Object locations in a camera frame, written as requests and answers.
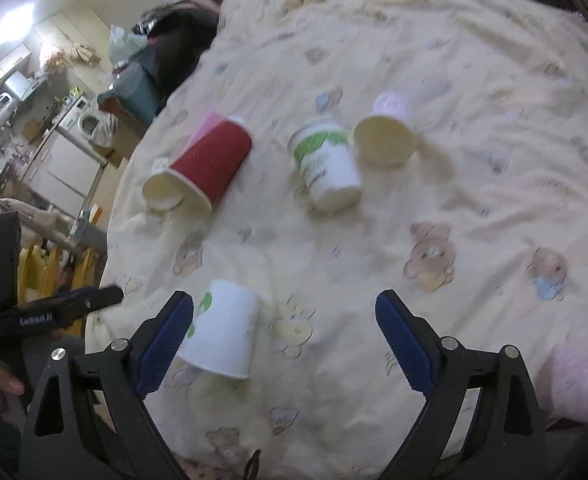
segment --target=green and white paper cup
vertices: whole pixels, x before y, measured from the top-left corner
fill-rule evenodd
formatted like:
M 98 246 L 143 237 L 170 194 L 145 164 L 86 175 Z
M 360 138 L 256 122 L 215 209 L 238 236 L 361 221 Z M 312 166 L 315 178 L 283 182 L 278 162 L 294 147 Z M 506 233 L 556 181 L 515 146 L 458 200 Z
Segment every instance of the green and white paper cup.
M 334 212 L 356 204 L 362 195 L 359 170 L 345 129 L 335 120 L 307 122 L 287 145 L 314 205 Z
M 248 378 L 260 306 L 253 290 L 213 280 L 176 355 L 213 374 Z

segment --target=white paper cup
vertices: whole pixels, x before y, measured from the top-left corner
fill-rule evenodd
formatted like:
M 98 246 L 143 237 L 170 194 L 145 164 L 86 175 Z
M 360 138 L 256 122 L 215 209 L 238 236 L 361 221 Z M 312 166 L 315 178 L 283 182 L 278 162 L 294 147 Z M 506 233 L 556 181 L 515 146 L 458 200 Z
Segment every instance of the white paper cup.
M 171 158 L 161 156 L 152 162 L 147 179 L 142 184 L 142 197 L 157 211 L 169 211 L 183 201 L 183 190 L 175 179 L 166 173 Z
M 407 127 L 407 100 L 401 94 L 378 96 L 369 113 L 354 128 L 354 142 L 363 159 L 377 166 L 399 166 L 416 150 Z
M 202 370 L 246 379 L 260 305 L 261 298 L 254 291 L 213 280 L 177 356 Z
M 309 121 L 291 136 L 287 147 L 318 209 L 334 212 L 360 200 L 359 170 L 339 123 L 329 118 Z

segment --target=cardboard box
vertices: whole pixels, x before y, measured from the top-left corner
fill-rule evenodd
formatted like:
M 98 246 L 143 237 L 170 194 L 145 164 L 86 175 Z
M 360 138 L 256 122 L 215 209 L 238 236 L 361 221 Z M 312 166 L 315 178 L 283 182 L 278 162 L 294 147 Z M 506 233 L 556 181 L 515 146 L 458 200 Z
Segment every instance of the cardboard box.
M 27 140 L 29 140 L 29 142 L 31 142 L 36 137 L 38 137 L 44 130 L 45 130 L 45 120 L 44 119 L 41 119 L 40 121 L 37 121 L 35 119 L 31 119 L 31 120 L 27 121 L 27 124 L 25 124 L 25 127 L 22 129 L 22 134 L 23 134 L 23 136 L 25 136 L 25 138 Z

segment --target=bed sheet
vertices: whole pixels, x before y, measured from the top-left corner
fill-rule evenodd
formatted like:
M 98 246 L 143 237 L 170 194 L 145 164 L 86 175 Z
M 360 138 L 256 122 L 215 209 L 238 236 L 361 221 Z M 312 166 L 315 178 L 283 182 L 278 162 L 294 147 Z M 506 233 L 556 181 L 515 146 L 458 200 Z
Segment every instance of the bed sheet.
M 353 127 L 389 90 L 413 95 L 417 152 L 360 164 L 359 205 L 320 214 L 289 136 L 319 114 Z M 226 196 L 208 218 L 149 210 L 152 161 L 214 108 L 254 140 Z M 588 27 L 527 0 L 225 0 L 126 168 L 108 240 L 103 282 L 125 300 L 90 317 L 88 351 L 175 289 L 198 303 L 222 278 L 264 298 L 249 380 L 176 359 L 147 397 L 174 452 L 219 476 L 260 448 L 266 478 L 374 478 L 423 405 L 376 325 L 381 291 L 468 348 L 516 345 L 532 376 L 556 343 L 588 357 Z

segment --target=ceiling light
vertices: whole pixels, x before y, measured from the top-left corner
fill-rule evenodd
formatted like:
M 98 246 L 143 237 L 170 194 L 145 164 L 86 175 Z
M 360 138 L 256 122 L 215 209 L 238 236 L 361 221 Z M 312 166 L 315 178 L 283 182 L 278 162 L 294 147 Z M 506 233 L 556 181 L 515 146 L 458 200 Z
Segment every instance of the ceiling light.
M 25 4 L 10 10 L 0 20 L 0 43 L 20 41 L 34 22 L 34 4 Z

